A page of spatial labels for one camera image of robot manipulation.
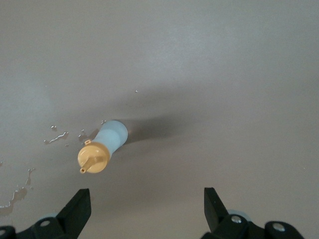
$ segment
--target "screw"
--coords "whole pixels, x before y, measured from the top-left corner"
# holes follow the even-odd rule
[[[241,218],[239,216],[232,216],[231,217],[231,220],[234,222],[234,223],[241,223]]]
[[[50,221],[49,220],[45,220],[45,221],[43,221],[41,224],[40,224],[40,227],[45,227],[45,226],[47,226],[47,225],[49,225],[50,224]]]
[[[2,236],[3,234],[5,234],[6,230],[5,229],[1,229],[0,230],[0,236]]]
[[[279,232],[284,232],[286,230],[285,227],[281,225],[280,223],[274,223],[273,228]]]

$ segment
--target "water spill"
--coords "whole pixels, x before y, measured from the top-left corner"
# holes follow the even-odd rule
[[[53,131],[57,131],[57,130],[58,130],[57,127],[56,127],[56,125],[52,125],[52,126],[51,126],[51,129],[52,129]]]
[[[95,138],[95,136],[98,134],[99,130],[95,129],[89,136],[84,132],[84,130],[81,130],[82,133],[78,136],[79,137],[79,141],[83,142],[86,141],[88,139],[93,140]]]
[[[25,182],[25,185],[30,185],[31,184],[31,173],[35,170],[35,168],[32,169],[28,169],[28,178]],[[5,206],[0,206],[0,216],[8,216],[9,214],[11,214],[13,212],[13,207],[14,204],[18,201],[21,201],[22,199],[25,198],[26,194],[27,194],[28,190],[26,187],[21,187],[17,190],[15,190],[13,192],[13,197],[12,199],[9,201],[8,205]]]
[[[17,201],[20,201],[25,198],[27,194],[27,189],[22,187],[18,190],[13,192],[13,197],[9,201],[9,205],[7,206],[0,206],[0,216],[8,216],[10,213],[13,212],[13,206]]]
[[[28,169],[28,178],[26,179],[26,182],[25,182],[25,185],[27,186],[27,185],[31,185],[31,178],[30,178],[30,176],[31,176],[31,173],[33,172],[35,170],[35,168],[32,168],[32,169]]]
[[[67,139],[68,135],[69,135],[69,132],[65,131],[63,134],[59,135],[57,138],[54,138],[54,139],[52,139],[52,140],[50,140],[50,141],[44,140],[43,142],[44,142],[45,144],[50,144],[50,143],[53,143],[53,142],[55,142],[55,141],[58,141],[58,140],[61,139],[61,138],[62,138],[62,139]]]

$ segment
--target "bottle cap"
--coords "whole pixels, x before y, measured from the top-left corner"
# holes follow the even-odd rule
[[[85,141],[85,146],[78,154],[80,173],[101,172],[110,161],[110,152],[106,146],[98,142]]]

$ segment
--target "bottle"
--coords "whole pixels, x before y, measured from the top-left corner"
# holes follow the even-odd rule
[[[85,146],[78,154],[80,172],[101,172],[112,154],[128,139],[128,130],[125,125],[117,120],[103,124],[94,140],[85,141]]]

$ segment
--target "nozzle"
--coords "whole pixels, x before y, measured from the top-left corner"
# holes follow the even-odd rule
[[[103,157],[90,157],[80,169],[80,173],[85,173],[94,164],[103,162]]]

